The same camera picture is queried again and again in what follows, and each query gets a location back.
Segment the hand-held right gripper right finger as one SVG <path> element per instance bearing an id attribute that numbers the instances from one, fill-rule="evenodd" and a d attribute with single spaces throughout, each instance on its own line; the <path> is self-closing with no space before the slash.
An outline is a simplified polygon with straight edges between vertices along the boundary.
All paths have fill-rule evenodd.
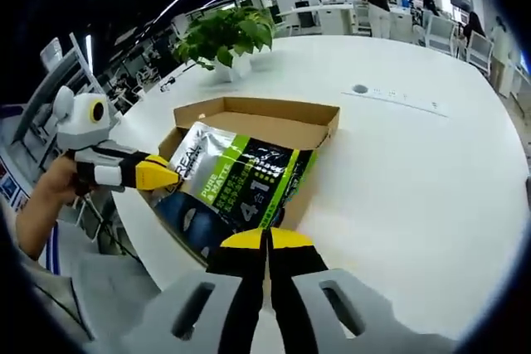
<path id="1" fill-rule="evenodd" d="M 287 353 L 389 353 L 391 304 L 341 269 L 310 238 L 268 232 L 271 301 Z"/>

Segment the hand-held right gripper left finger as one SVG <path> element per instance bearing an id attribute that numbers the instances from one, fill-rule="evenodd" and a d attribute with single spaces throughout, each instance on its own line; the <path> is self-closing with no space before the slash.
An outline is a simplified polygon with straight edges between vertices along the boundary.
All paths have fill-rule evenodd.
<path id="1" fill-rule="evenodd" d="M 230 236 L 207 269 L 164 290 L 145 308 L 142 353 L 249 353 L 263 304 L 266 231 Z"/>

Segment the person's left hand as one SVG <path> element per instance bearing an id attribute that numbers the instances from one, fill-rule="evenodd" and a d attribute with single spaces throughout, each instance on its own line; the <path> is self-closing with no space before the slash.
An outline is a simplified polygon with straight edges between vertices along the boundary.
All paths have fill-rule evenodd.
<path id="1" fill-rule="evenodd" d="M 70 205 L 80 196 L 85 196 L 96 186 L 82 181 L 77 173 L 76 162 L 66 154 L 56 158 L 44 172 L 36 189 L 50 201 Z"/>

